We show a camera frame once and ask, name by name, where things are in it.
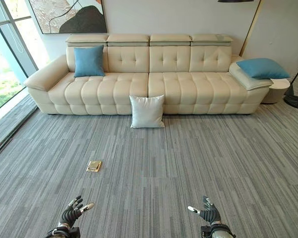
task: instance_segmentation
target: lamp shade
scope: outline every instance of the lamp shade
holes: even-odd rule
[[[218,2],[245,2],[245,1],[254,1],[254,0],[218,0]]]

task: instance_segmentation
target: round side table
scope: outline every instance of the round side table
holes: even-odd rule
[[[269,87],[269,91],[262,100],[262,103],[276,103],[280,101],[290,86],[290,82],[286,78],[271,80],[273,84]]]

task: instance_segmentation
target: cream leather sofa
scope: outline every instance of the cream leather sofa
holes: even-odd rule
[[[224,35],[71,35],[66,56],[25,85],[48,114],[127,115],[129,95],[165,95],[165,114],[251,114],[270,80],[253,80],[235,64]],[[75,47],[104,45],[105,76],[74,78]]]

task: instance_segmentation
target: robotic hand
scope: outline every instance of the robotic hand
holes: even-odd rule
[[[78,227],[73,225],[75,221],[86,211],[90,210],[94,203],[89,203],[83,207],[83,204],[80,204],[83,201],[81,196],[74,198],[62,213],[58,227],[49,231],[45,238],[50,237],[66,237],[66,238],[80,238],[80,232]]]
[[[213,202],[206,196],[203,196],[204,208],[200,211],[189,206],[188,209],[209,222],[211,226],[201,226],[202,238],[235,238],[227,225],[221,223],[221,216]]]

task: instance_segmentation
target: framed painting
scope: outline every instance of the framed painting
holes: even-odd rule
[[[43,34],[107,33],[101,0],[29,0]]]

